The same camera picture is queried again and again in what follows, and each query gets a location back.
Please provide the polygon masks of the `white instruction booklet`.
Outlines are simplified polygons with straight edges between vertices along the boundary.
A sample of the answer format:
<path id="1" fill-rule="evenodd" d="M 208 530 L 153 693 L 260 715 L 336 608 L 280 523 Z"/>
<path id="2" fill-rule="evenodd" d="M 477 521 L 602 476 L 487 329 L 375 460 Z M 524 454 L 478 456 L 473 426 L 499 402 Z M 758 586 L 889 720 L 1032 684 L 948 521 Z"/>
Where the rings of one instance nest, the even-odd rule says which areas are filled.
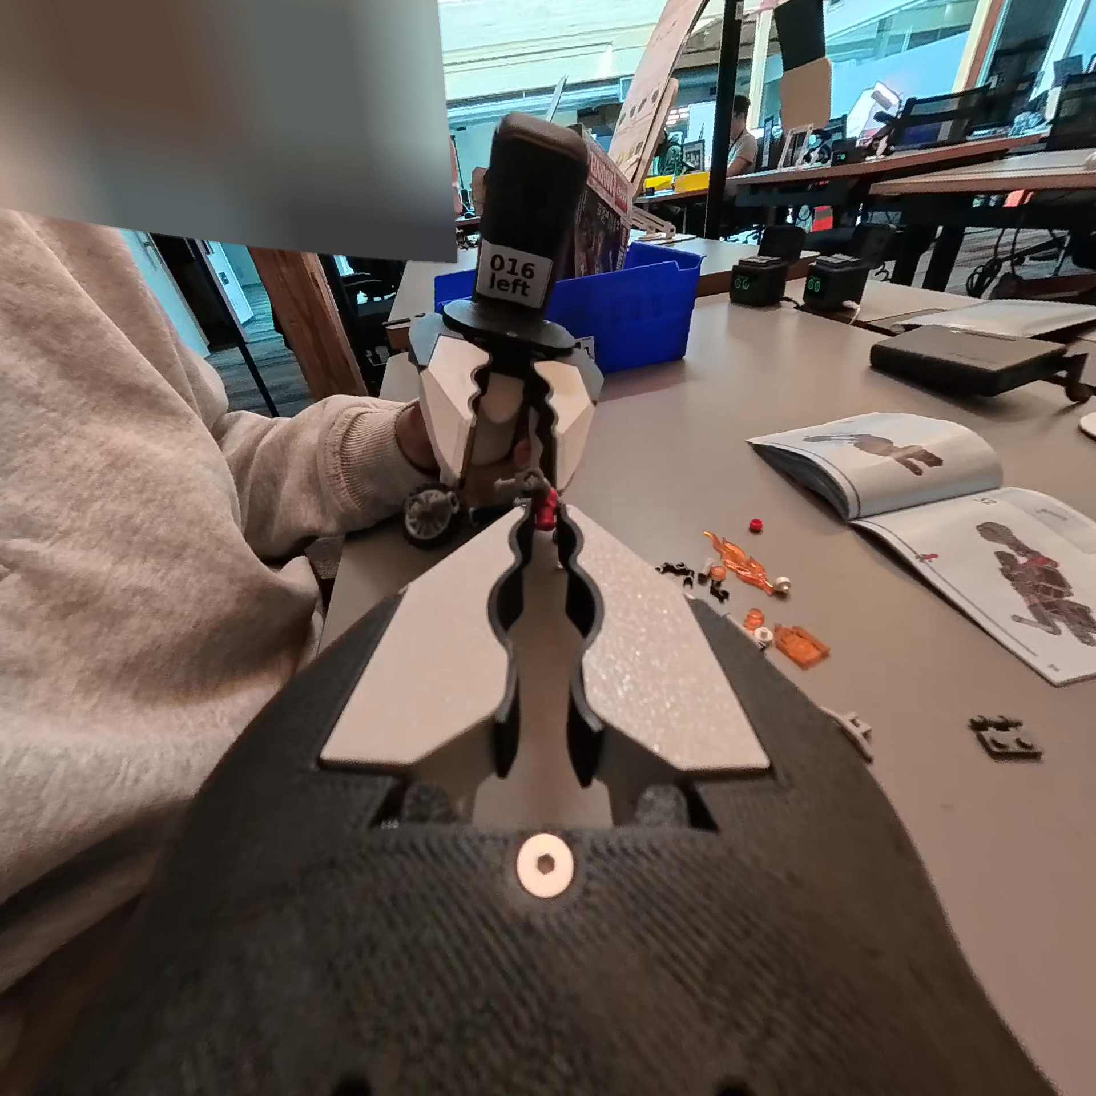
<path id="1" fill-rule="evenodd" d="M 865 414 L 755 436 L 774 470 L 827 500 L 1054 687 L 1094 677 L 1094 525 L 1008 487 L 966 427 Z"/>

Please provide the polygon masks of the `printed cardboard box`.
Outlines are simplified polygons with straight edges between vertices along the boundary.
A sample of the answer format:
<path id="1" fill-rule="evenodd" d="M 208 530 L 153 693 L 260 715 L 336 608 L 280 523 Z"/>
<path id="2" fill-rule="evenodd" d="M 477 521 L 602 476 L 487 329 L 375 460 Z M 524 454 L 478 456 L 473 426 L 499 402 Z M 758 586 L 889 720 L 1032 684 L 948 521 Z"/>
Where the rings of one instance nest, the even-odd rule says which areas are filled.
<path id="1" fill-rule="evenodd" d="M 631 234 L 631 184 L 584 127 L 575 123 L 568 129 L 584 142 L 588 171 L 559 277 L 580 279 L 622 270 Z"/>

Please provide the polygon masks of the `person's left hand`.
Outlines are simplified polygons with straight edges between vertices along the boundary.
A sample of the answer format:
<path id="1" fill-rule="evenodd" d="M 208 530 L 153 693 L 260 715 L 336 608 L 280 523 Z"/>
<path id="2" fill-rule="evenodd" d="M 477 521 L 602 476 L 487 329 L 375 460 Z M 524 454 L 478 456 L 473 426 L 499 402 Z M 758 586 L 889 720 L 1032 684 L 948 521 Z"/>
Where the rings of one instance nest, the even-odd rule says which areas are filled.
<path id="1" fill-rule="evenodd" d="M 437 473 L 437 461 L 429 440 L 426 423 L 417 402 L 404 405 L 395 420 L 395 439 L 404 458 L 427 479 Z M 457 491 L 460 500 L 470 506 L 493 503 L 495 482 L 512 478 L 515 473 L 529 466 L 531 444 L 525 428 L 515 432 L 510 450 L 499 461 L 489 465 L 473 466 L 463 487 Z"/>

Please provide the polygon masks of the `dark grey lego plate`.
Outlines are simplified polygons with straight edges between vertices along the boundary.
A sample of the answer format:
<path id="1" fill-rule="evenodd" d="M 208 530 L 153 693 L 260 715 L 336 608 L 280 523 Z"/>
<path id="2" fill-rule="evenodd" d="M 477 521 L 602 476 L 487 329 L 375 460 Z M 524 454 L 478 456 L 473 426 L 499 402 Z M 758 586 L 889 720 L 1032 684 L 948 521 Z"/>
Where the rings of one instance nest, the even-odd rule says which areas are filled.
<path id="1" fill-rule="evenodd" d="M 1038 762 L 1043 750 L 1028 732 L 1022 720 L 1009 717 L 973 717 L 968 728 L 995 761 Z"/>

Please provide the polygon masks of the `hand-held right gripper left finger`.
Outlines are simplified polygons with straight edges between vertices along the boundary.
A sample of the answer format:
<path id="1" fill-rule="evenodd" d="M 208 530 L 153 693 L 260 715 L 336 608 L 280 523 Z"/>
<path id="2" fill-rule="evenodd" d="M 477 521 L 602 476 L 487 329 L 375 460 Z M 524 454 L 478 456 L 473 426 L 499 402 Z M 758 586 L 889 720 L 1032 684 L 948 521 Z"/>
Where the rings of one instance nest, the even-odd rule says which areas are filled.
<path id="1" fill-rule="evenodd" d="M 511 629 L 534 523 L 516 505 L 409 583 L 319 752 L 327 769 L 401 777 L 469 810 L 516 757 Z"/>

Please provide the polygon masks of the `wooden office desk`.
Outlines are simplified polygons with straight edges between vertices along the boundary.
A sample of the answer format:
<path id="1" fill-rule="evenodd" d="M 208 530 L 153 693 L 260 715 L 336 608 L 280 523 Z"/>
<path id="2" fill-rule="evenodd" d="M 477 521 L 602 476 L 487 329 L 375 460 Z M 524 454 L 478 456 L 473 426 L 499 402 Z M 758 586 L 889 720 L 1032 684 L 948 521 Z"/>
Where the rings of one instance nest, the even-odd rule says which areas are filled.
<path id="1" fill-rule="evenodd" d="M 795 223 L 798 212 L 808 210 L 806 251 L 833 253 L 849 244 L 854 229 L 867 216 L 874 184 L 1041 152 L 1046 137 L 1045 132 L 1033 132 L 978 139 L 891 155 L 855 155 L 836 163 L 743 174 L 730 179 L 730 208 L 739 229 Z"/>

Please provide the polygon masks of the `black rectangular box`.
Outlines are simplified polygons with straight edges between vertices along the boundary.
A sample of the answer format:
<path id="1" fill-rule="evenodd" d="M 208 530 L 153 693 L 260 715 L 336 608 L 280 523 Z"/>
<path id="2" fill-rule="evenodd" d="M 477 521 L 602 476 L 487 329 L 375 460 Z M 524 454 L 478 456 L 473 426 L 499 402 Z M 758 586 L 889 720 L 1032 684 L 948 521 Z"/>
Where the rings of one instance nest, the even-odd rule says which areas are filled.
<path id="1" fill-rule="evenodd" d="M 1063 377 L 1065 349 L 1047 341 L 922 324 L 874 345 L 870 368 L 936 393 L 994 398 Z"/>

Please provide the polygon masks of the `person's left forearm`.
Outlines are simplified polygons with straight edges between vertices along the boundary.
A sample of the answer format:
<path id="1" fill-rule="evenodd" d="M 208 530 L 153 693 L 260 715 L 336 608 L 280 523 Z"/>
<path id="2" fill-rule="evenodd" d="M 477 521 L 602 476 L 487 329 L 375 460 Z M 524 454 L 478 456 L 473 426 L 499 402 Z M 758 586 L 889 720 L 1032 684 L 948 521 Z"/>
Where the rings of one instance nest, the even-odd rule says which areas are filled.
<path id="1" fill-rule="evenodd" d="M 392 517 L 429 479 L 401 454 L 405 403 L 332 396 L 292 418 L 224 413 L 208 429 L 237 492 L 242 536 L 264 560 Z"/>

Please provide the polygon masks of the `large orange lego flame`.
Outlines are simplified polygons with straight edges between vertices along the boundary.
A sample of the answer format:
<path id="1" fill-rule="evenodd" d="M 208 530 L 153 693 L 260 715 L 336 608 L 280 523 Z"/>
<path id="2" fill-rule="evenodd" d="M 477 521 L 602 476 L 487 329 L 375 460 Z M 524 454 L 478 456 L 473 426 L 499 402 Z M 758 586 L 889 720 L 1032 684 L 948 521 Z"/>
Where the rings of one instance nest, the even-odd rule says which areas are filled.
<path id="1" fill-rule="evenodd" d="M 763 564 L 747 555 L 743 548 L 709 530 L 704 530 L 703 536 L 716 553 L 718 568 L 726 573 L 733 573 L 741 582 L 751 585 L 767 595 L 774 597 L 778 594 L 776 583 L 769 580 Z"/>

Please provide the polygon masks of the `blue plastic bin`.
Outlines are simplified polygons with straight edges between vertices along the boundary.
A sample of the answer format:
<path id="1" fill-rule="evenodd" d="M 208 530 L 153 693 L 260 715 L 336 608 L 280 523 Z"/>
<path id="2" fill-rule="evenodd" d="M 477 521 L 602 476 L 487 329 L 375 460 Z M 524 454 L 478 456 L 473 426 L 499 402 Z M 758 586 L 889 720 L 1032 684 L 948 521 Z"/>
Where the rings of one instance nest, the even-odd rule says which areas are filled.
<path id="1" fill-rule="evenodd" d="M 437 277 L 434 309 L 414 320 L 500 351 L 495 369 L 529 375 L 533 362 L 584 350 L 602 375 L 681 359 L 687 349 L 701 259 L 635 242 L 622 269 L 549 281 L 547 256 L 484 242 L 472 270 Z"/>

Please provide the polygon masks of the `wooden post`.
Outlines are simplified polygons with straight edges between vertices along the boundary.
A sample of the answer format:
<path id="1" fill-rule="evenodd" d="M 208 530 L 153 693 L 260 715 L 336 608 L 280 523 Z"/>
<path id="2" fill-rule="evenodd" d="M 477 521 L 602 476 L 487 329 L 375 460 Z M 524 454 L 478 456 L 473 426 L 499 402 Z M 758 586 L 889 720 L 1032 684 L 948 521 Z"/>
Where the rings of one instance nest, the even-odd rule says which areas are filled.
<path id="1" fill-rule="evenodd" d="M 310 397 L 366 396 L 319 256 L 258 247 L 247 253 Z"/>

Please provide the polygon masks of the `orange transparent lego slope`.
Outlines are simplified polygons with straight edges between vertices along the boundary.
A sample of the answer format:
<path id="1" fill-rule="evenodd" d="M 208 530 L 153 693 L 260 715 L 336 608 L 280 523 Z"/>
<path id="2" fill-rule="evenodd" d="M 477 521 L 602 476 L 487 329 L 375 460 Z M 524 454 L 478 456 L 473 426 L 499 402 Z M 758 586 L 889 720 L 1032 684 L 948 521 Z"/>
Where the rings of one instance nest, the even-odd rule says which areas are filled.
<path id="1" fill-rule="evenodd" d="M 798 625 L 774 625 L 773 646 L 801 670 L 814 668 L 831 653 L 827 643 Z"/>

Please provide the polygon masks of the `beige cardboard panel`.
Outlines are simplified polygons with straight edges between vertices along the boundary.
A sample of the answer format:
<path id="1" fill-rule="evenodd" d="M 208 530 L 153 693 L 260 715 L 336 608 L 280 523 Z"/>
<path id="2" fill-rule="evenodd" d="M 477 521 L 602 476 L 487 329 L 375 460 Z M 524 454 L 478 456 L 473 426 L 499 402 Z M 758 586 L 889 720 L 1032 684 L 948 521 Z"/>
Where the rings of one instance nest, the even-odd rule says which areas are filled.
<path id="1" fill-rule="evenodd" d="M 682 49 L 705 2 L 665 2 L 630 79 L 607 150 L 632 197 L 640 192 L 653 149 L 661 140 L 668 89 Z"/>

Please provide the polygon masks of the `black charger with green light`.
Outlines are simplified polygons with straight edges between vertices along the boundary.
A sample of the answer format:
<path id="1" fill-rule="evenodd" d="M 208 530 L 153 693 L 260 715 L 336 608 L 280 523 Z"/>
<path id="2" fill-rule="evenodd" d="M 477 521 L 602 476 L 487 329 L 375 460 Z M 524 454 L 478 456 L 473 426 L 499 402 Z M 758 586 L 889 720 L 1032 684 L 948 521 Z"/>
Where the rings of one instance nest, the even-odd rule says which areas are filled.
<path id="1" fill-rule="evenodd" d="M 857 309 L 870 272 L 857 256 L 818 256 L 806 272 L 802 307 L 818 313 Z"/>
<path id="2" fill-rule="evenodd" d="M 790 269 L 799 261 L 806 232 L 794 225 L 774 225 L 761 231 L 758 252 L 737 262 L 730 272 L 729 300 L 742 307 L 769 307 L 785 296 Z"/>

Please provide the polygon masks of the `lego wheel fork assembly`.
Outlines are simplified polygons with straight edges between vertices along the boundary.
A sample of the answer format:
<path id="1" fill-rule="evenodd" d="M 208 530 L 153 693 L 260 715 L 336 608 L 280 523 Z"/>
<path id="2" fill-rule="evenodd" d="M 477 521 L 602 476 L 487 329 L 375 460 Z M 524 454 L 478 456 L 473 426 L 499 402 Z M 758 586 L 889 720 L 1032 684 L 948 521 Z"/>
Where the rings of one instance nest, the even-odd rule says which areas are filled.
<path id="1" fill-rule="evenodd" d="M 558 495 L 537 469 L 524 469 L 498 479 L 487 503 L 465 505 L 457 493 L 442 484 L 429 484 L 409 495 L 401 506 L 404 539 L 416 548 L 440 547 L 463 533 L 477 533 L 494 525 L 514 509 L 531 516 L 533 529 L 554 533 Z"/>

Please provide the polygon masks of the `black metal column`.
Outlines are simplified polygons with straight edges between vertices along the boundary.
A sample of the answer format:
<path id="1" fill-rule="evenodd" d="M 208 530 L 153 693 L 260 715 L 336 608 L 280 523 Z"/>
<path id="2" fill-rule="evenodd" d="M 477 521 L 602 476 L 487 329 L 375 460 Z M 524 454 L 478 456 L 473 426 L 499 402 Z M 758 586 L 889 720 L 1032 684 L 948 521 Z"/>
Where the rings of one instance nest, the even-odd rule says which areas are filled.
<path id="1" fill-rule="evenodd" d="M 708 240 L 716 240 L 720 236 L 721 208 L 726 182 L 726 169 L 729 163 L 730 127 L 734 114 L 733 102 L 735 95 L 742 18 L 742 2 L 722 3 L 721 37 L 716 79 L 716 110 L 713 133 L 711 137 L 708 186 L 703 219 L 703 238 Z"/>

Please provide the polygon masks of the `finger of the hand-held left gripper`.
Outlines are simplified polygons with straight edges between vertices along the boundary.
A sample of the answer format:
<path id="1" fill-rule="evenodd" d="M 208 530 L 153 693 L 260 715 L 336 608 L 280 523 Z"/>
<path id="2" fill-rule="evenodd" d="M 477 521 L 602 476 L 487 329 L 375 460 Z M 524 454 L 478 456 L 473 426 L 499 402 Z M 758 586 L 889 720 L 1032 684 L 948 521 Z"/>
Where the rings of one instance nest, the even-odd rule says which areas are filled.
<path id="1" fill-rule="evenodd" d="M 485 350 L 461 338 L 440 336 L 418 372 L 420 413 L 443 484 L 463 484 L 470 465 Z"/>
<path id="2" fill-rule="evenodd" d="M 598 402 L 598 369 L 589 355 L 536 360 L 529 410 L 541 445 L 538 466 L 554 490 L 574 478 Z"/>

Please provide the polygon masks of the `light grey lego bracket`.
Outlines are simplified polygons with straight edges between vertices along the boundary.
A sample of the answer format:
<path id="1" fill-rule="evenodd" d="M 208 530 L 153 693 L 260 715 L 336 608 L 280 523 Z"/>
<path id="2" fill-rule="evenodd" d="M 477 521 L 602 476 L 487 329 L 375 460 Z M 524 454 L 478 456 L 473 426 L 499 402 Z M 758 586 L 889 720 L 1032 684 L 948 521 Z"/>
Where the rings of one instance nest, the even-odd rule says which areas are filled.
<path id="1" fill-rule="evenodd" d="M 871 727 L 854 713 L 841 714 L 828 707 L 820 709 L 828 719 L 842 732 L 844 737 L 855 748 L 865 764 L 872 762 Z"/>

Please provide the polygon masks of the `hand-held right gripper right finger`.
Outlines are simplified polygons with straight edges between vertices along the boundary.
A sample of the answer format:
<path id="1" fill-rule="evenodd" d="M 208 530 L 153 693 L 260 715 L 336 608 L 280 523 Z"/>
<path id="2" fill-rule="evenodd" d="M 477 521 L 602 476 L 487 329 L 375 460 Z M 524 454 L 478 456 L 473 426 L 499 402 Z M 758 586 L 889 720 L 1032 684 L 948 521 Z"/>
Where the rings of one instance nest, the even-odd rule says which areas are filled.
<path id="1" fill-rule="evenodd" d="M 768 773 L 694 600 L 576 506 L 559 509 L 555 533 L 566 616 L 580 636 L 566 720 L 579 783 L 634 810 L 652 786 Z"/>

